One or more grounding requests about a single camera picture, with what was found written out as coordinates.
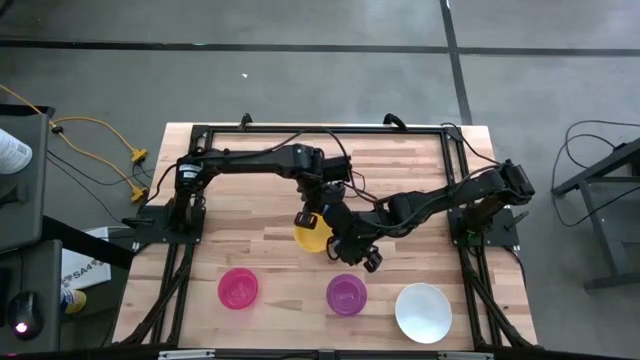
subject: wooden table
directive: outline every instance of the wooden table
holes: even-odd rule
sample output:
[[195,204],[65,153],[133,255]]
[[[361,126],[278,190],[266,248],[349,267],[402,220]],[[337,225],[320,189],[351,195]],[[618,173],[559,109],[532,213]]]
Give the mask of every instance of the wooden table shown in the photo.
[[[192,125],[167,124],[152,189],[167,167],[186,153]],[[479,153],[493,157],[486,127],[463,127],[463,131]],[[218,134],[214,146],[260,150],[289,135]],[[430,191],[446,185],[437,136],[348,134],[340,135],[340,139],[353,157],[354,169],[366,176],[366,190],[377,196]],[[322,148],[327,157],[341,155],[335,141],[326,134],[303,135],[296,141]],[[468,149],[466,153],[470,170],[487,165]],[[457,169],[457,159],[452,156]],[[172,173],[166,177],[152,204],[164,205],[169,200],[174,193],[173,179]],[[460,262],[450,243],[444,213],[433,215],[405,238],[378,240],[376,245],[384,262],[377,272],[369,274],[362,265],[350,267],[332,262],[324,253],[310,254],[297,246],[292,223],[302,203],[292,180],[272,174],[221,175],[211,182],[205,196],[207,221],[203,241],[196,247],[193,259],[180,347],[472,349]],[[370,209],[370,204],[360,199],[349,199],[348,205],[354,210]],[[504,249],[488,248],[486,252],[496,302],[521,334],[535,343],[518,264]],[[166,245],[156,244],[134,259],[114,341],[129,335],[156,300],[166,253]],[[250,308],[228,310],[218,299],[218,280],[232,267],[250,268],[259,279],[258,298]],[[345,273],[362,279],[368,292],[364,310],[350,318],[334,314],[326,302],[329,281]],[[405,286],[416,282],[437,286],[453,310],[451,330],[432,345],[409,340],[394,318],[396,297]],[[478,311],[483,334],[489,341],[484,307],[480,305]],[[173,303],[165,317],[163,339],[172,314]]]

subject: white bowl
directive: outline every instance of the white bowl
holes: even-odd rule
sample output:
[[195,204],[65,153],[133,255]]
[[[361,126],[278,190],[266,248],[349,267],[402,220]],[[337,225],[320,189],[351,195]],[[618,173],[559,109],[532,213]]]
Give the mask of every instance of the white bowl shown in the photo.
[[402,332],[421,344],[442,340],[451,328],[451,305],[435,286],[417,283],[404,288],[396,300],[396,321]]

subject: purple bowl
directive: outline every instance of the purple bowl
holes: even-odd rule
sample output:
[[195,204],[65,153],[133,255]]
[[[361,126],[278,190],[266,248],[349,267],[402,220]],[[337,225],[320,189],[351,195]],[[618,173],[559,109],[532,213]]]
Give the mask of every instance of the purple bowl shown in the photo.
[[327,286],[327,302],[336,314],[353,316],[367,303],[367,289],[354,275],[338,275]]

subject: yellow extension cord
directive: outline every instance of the yellow extension cord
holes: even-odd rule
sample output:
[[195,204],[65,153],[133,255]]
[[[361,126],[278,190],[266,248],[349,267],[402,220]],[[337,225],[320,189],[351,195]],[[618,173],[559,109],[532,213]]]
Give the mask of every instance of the yellow extension cord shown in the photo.
[[[2,89],[4,91],[8,92],[9,94],[15,96],[17,99],[19,99],[20,101],[22,101],[23,103],[28,105],[30,108],[32,108],[38,114],[42,114],[42,112],[40,110],[38,110],[38,108],[35,107],[32,103],[27,101],[22,96],[16,94],[15,92],[13,92],[11,89],[7,88],[6,86],[0,84],[0,89]],[[138,163],[138,162],[143,161],[148,155],[148,151],[147,150],[134,148],[133,146],[131,146],[131,144],[129,144],[129,142],[127,142],[127,140],[125,140],[125,138],[122,135],[120,135],[120,133],[118,131],[116,131],[116,129],[114,129],[111,125],[109,125],[108,123],[106,123],[106,122],[104,122],[102,120],[89,118],[89,117],[83,117],[83,116],[72,116],[72,117],[64,117],[64,118],[56,119],[56,120],[53,120],[53,121],[49,120],[49,125],[51,126],[51,128],[54,128],[54,127],[57,126],[57,123],[61,123],[61,122],[64,122],[64,121],[88,121],[88,122],[93,122],[93,123],[97,123],[97,124],[100,124],[102,126],[105,126],[109,130],[111,130],[117,137],[119,137],[120,140],[122,140],[122,142],[125,144],[125,146],[127,146],[129,148],[129,150],[131,150],[131,152],[133,154],[133,156],[131,158],[131,161],[134,162],[134,163]],[[139,202],[139,201],[144,199],[145,195],[149,191],[147,188],[145,188],[145,187],[139,188],[139,187],[135,186],[135,184],[133,184],[133,182],[131,182],[131,180],[127,177],[127,175],[125,175],[113,163],[109,162],[108,160],[105,160],[105,159],[101,158],[98,155],[92,154],[92,153],[90,153],[88,151],[84,151],[84,150],[78,148],[77,146],[73,145],[71,143],[71,141],[69,141],[69,139],[67,139],[67,137],[63,133],[58,133],[57,135],[60,136],[62,138],[62,140],[64,140],[64,142],[66,142],[67,145],[69,145],[69,147],[71,147],[73,150],[79,152],[80,154],[83,154],[85,156],[88,156],[88,157],[90,157],[92,159],[98,160],[98,161],[100,161],[100,162],[102,162],[104,164],[107,164],[107,165],[111,166],[111,168],[113,168],[113,170],[115,170],[120,176],[122,176],[122,178],[131,187],[131,191],[132,191],[131,202],[132,203],[137,203],[137,202]]]

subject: robotic arm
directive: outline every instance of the robotic arm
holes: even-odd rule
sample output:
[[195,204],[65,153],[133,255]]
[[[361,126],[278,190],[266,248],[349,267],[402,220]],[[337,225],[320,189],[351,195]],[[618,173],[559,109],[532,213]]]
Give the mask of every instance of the robotic arm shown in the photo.
[[330,258],[349,265],[359,264],[374,272],[382,262],[376,240],[407,236],[432,214],[460,205],[464,209],[459,227],[480,233],[491,226],[492,217],[505,205],[523,205],[534,194],[533,187],[519,165],[507,161],[475,178],[465,178],[452,186],[431,192],[412,191],[371,201],[371,211],[351,211],[344,202],[344,182],[353,179],[349,157],[325,158],[324,152],[302,144],[285,145],[276,150],[230,151],[198,149],[178,159],[175,196],[167,204],[169,227],[185,231],[192,225],[191,198],[220,174],[275,173],[297,182],[304,206],[294,223],[315,228],[322,214],[333,236],[327,239]]

